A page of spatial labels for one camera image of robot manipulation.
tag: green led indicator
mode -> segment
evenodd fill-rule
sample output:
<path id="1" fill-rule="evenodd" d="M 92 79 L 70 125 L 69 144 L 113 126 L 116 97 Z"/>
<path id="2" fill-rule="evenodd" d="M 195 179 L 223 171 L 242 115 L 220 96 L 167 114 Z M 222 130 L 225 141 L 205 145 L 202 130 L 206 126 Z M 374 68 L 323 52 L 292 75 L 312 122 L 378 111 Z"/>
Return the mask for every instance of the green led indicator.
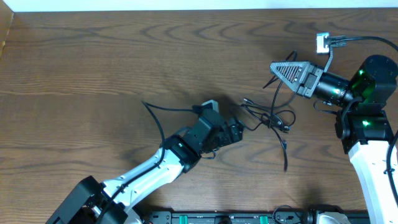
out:
<path id="1" fill-rule="evenodd" d="M 363 126 L 368 126 L 368 125 L 370 125 L 371 123 L 369 123 L 368 121 L 362 121 L 362 124 L 363 124 Z"/>

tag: white wall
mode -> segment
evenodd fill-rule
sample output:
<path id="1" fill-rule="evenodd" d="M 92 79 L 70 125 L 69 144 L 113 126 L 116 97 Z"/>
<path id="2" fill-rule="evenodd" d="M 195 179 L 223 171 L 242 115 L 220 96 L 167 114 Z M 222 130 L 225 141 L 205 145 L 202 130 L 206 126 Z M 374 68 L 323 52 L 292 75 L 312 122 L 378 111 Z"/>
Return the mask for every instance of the white wall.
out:
<path id="1" fill-rule="evenodd" d="M 14 12 L 398 7 L 398 0 L 4 0 Z"/>

